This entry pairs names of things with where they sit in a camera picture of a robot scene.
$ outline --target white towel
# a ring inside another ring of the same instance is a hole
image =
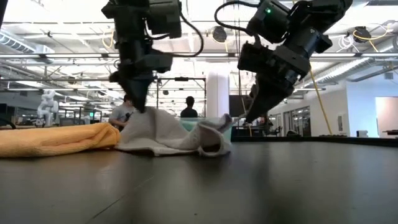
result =
[[[200,121],[188,132],[171,114],[155,108],[134,113],[121,132],[116,149],[132,152],[151,150],[155,156],[189,154],[221,156],[229,153],[231,143],[223,132],[231,127],[232,118],[225,114],[219,122]]]

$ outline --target man in gray shirt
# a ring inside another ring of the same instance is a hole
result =
[[[109,122],[119,130],[122,130],[125,127],[130,115],[134,111],[134,107],[132,106],[129,96],[124,95],[123,101],[122,105],[113,109],[111,116],[109,117]]]

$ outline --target towel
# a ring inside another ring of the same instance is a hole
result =
[[[231,148],[230,141],[222,134],[231,124],[232,118],[225,114],[215,123],[200,121],[188,132],[173,115],[147,107],[145,113],[132,114],[116,149],[150,150],[155,156],[194,152],[208,157],[222,156]]]
[[[0,157],[56,156],[115,146],[119,131],[108,123],[0,131]]]

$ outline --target dark table surface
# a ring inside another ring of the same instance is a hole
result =
[[[226,157],[0,160],[0,223],[398,223],[398,149],[234,144]]]

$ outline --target man in dark shirt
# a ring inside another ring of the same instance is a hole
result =
[[[187,104],[187,108],[181,111],[181,118],[197,118],[198,112],[192,109],[195,99],[192,96],[188,96],[187,99],[185,99],[185,102]]]

